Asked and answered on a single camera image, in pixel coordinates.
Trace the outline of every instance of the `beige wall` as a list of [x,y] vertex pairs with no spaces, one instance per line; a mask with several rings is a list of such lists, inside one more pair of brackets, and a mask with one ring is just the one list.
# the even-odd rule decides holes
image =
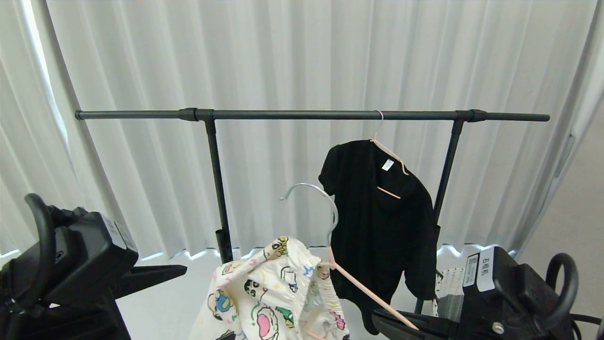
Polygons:
[[[604,105],[519,263],[529,263],[545,278],[550,258],[559,252],[570,254],[579,268],[579,293],[572,312],[601,318],[604,315]],[[595,338],[596,326],[580,322],[579,327],[583,339]]]

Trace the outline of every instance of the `garment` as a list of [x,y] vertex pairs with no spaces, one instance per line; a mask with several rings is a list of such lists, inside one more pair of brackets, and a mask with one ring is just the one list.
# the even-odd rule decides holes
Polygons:
[[293,238],[279,237],[246,261],[213,274],[206,304],[190,340],[214,340],[230,331],[237,340],[348,340],[342,307],[329,270]]
[[[407,173],[373,142],[358,140],[329,150],[319,175],[338,208],[331,237],[336,262],[387,303],[403,271],[413,295],[434,297],[439,227],[430,194]],[[365,328],[377,334],[370,315],[379,305],[339,272],[332,272],[332,280],[338,296],[355,303]]]

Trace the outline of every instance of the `silver metal hook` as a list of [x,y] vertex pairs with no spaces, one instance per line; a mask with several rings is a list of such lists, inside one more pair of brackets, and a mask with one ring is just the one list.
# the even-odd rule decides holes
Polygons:
[[331,246],[331,242],[329,240],[329,237],[331,236],[333,230],[336,228],[336,226],[338,225],[338,207],[336,206],[336,203],[332,200],[331,197],[329,197],[329,194],[326,193],[323,189],[319,188],[318,186],[314,185],[314,184],[308,184],[308,183],[298,183],[298,184],[294,184],[292,185],[288,191],[285,193],[285,196],[279,198],[280,201],[284,201],[287,200],[289,197],[289,194],[292,193],[292,191],[294,190],[295,187],[300,186],[300,185],[305,185],[305,186],[310,186],[313,189],[318,190],[323,196],[325,196],[332,204],[332,213],[333,213],[333,224],[332,227],[329,229],[329,231],[327,232],[327,245]]
[[383,114],[381,111],[379,111],[379,110],[374,110],[374,111],[375,111],[375,112],[379,112],[380,116],[382,116],[382,121],[381,121],[381,123],[380,123],[380,124],[377,126],[376,133],[373,135],[373,139],[378,139],[378,138],[377,138],[377,137],[378,137],[378,131],[379,131],[379,130],[382,128],[382,125],[384,124],[384,114]]

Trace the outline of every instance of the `silver bolt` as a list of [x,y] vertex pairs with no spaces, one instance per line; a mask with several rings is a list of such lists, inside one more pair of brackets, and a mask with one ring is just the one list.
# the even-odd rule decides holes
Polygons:
[[493,332],[497,334],[503,334],[506,330],[503,329],[503,325],[500,322],[493,322]]

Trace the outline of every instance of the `black shirt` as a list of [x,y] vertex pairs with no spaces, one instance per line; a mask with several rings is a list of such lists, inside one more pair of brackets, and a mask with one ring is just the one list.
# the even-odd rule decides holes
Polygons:
[[[392,161],[390,168],[385,166]],[[407,173],[373,142],[357,140],[329,150],[319,175],[324,190],[335,194],[338,208],[331,238],[336,262],[388,304],[403,271],[415,297],[434,297],[439,227],[430,194]],[[332,281],[338,297],[361,311],[379,307],[339,272],[332,271]]]

